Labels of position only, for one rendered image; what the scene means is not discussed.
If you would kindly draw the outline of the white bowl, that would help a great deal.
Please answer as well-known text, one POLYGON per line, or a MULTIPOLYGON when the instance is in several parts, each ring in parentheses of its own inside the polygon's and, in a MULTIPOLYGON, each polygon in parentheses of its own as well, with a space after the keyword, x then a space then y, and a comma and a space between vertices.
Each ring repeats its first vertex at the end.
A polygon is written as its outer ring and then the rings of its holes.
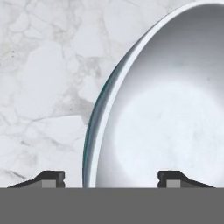
POLYGON ((94 105, 85 187, 151 187, 181 171, 224 187, 224 0, 185 4, 125 54, 94 105))

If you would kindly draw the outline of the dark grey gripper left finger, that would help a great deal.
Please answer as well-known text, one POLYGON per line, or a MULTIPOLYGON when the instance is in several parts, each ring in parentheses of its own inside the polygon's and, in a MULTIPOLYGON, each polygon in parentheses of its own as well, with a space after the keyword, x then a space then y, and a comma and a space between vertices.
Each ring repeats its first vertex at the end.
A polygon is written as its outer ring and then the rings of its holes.
POLYGON ((65 188, 64 171, 42 171, 33 179, 11 185, 10 188, 37 187, 37 188, 65 188))

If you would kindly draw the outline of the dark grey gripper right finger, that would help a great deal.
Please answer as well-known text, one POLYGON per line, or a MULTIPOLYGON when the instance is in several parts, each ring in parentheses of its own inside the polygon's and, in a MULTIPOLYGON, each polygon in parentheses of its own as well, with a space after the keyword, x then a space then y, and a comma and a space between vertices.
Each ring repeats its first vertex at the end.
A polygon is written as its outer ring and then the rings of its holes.
POLYGON ((196 180, 189 179, 181 171, 159 171, 157 173, 158 188, 184 188, 184 187, 200 187, 212 188, 211 185, 206 185, 196 180))

